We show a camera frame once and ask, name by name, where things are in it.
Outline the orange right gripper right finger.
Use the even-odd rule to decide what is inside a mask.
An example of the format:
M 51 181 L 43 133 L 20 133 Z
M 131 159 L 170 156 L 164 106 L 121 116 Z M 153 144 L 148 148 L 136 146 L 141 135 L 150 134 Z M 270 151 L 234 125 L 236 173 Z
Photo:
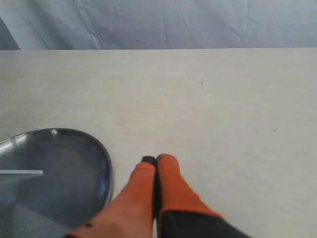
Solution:
M 158 233 L 161 238 L 248 238 L 210 209 L 181 174 L 170 154 L 157 157 L 160 184 Z

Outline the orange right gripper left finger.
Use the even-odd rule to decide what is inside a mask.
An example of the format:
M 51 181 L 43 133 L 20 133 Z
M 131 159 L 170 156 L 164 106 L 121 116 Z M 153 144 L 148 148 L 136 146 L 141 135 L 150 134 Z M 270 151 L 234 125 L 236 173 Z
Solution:
M 151 238 L 156 159 L 145 156 L 120 194 L 98 215 L 66 238 Z

